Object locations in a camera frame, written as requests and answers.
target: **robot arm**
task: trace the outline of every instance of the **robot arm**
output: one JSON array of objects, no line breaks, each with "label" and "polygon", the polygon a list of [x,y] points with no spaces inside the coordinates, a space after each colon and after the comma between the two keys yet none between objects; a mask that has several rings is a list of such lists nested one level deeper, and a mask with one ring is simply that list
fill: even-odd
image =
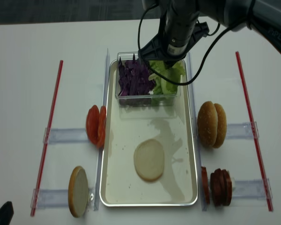
[{"label": "robot arm", "polygon": [[161,10],[158,34],[140,50],[146,60],[173,65],[183,59],[209,32],[206,23],[196,23],[200,13],[226,27],[242,20],[233,31],[247,25],[281,49],[281,0],[171,0]]}]

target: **baking tray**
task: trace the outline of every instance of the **baking tray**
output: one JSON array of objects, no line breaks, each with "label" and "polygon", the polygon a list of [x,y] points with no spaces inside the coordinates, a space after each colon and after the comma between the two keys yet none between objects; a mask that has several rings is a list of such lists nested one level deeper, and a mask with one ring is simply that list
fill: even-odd
[{"label": "baking tray", "polygon": [[[194,204],[198,183],[188,87],[181,88],[172,106],[123,108],[115,97],[116,74],[115,60],[108,83],[101,201],[111,207]],[[133,162],[136,147],[150,138],[157,139],[165,152],[164,172],[155,182],[142,180]]]}]

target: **red stick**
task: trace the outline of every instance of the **red stick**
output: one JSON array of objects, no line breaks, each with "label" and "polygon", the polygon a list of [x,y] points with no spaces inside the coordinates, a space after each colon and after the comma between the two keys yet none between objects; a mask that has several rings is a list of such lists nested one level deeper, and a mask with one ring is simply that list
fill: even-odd
[{"label": "red stick", "polygon": [[[52,120],[53,120],[53,113],[54,113],[54,107],[55,107],[55,102],[56,102],[56,97],[57,97],[57,91],[58,91],[58,86],[59,86],[59,81],[60,81],[60,77],[61,77],[61,70],[62,70],[62,65],[63,65],[64,61],[61,60],[59,62],[59,69],[58,69],[58,73],[57,73],[57,79],[56,79],[56,83],[55,83],[55,90],[54,90],[54,94],[53,94],[53,99],[52,99],[52,104],[51,104],[51,110],[50,110],[50,116],[49,116],[49,121],[48,121],[48,125],[47,125],[47,132],[50,131],[51,129],[51,124],[52,124]],[[30,216],[34,217],[35,213],[36,213],[36,206],[37,206],[37,196],[38,196],[38,190],[40,188],[41,185],[41,179],[42,179],[42,175],[43,175],[43,168],[44,168],[44,163],[45,163],[45,157],[46,157],[46,152],[47,152],[47,134],[45,134],[45,142],[44,142],[44,146],[43,146],[43,153],[42,153],[42,157],[41,157],[41,163],[39,165],[39,170],[38,170],[38,176],[37,176],[37,185],[36,185],[36,192],[34,197],[34,202],[33,202],[33,206],[31,209],[31,213]]]},{"label": "red stick", "polygon": [[273,211],[273,203],[272,203],[272,199],[270,198],[270,194],[269,194],[269,186],[268,186],[268,182],[267,182],[267,178],[266,178],[266,171],[264,169],[264,165],[263,165],[263,161],[262,161],[259,140],[258,140],[258,138],[256,138],[257,137],[257,132],[255,130],[255,127],[253,126],[254,118],[253,118],[253,113],[252,113],[251,104],[250,104],[250,100],[249,100],[249,94],[248,94],[248,90],[247,90],[247,85],[246,85],[245,79],[244,79],[244,71],[243,71],[243,67],[242,67],[242,62],[240,60],[239,52],[235,52],[235,55],[236,55],[236,59],[237,59],[237,64],[238,64],[238,69],[239,69],[239,73],[240,73],[240,78],[242,79],[242,83],[243,83],[244,97],[245,97],[245,101],[247,103],[247,108],[248,108],[250,122],[252,124],[252,132],[253,132],[253,134],[255,136],[255,138],[254,138],[255,148],[256,148],[256,152],[257,152],[257,157],[258,157],[261,177],[262,177],[262,180],[264,181],[264,190],[265,190],[266,196],[267,196],[267,198],[266,198],[267,206],[268,206],[268,210],[270,212],[272,212]]}]

